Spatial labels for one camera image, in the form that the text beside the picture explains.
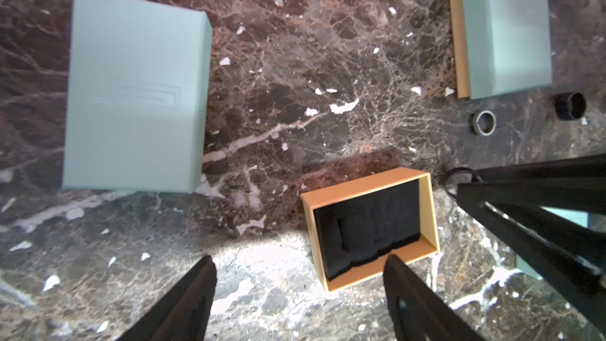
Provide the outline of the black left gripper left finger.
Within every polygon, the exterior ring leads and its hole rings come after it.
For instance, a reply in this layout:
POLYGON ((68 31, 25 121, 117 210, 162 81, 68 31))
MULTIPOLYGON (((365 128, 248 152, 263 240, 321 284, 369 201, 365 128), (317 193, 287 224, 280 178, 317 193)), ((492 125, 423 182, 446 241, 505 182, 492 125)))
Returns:
POLYGON ((119 339, 203 340, 216 284, 216 265, 204 256, 119 339))

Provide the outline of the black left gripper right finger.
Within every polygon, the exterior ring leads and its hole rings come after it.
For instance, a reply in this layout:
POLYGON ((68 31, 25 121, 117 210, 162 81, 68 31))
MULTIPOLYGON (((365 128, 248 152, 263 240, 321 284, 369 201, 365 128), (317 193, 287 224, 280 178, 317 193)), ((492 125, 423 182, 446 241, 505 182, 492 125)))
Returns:
POLYGON ((383 271, 388 312, 397 340, 482 340, 398 256, 383 271))

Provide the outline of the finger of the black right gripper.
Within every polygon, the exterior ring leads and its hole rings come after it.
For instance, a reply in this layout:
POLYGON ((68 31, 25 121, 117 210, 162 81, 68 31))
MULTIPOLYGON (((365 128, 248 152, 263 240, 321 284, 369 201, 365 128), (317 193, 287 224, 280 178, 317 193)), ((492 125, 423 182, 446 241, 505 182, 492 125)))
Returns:
POLYGON ((460 205, 489 203, 605 212, 605 155, 472 170, 460 205))
POLYGON ((550 207, 457 204, 510 246, 597 329, 605 330, 603 233, 563 219, 550 207))

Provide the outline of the tan ring box base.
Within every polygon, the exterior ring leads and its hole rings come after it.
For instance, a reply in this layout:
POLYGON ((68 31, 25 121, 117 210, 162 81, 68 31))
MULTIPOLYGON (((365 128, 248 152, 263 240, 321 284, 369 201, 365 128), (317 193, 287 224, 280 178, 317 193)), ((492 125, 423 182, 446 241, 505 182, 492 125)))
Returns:
POLYGON ((454 45, 456 91, 459 99, 470 98, 470 73, 462 0, 449 0, 454 45))

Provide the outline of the mint green box lid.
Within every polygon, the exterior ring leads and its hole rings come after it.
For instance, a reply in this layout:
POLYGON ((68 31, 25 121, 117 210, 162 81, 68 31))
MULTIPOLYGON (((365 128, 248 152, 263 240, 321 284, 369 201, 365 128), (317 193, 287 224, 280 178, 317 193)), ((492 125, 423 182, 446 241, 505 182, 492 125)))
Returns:
POLYGON ((462 0, 471 99, 552 85, 549 0, 462 0))

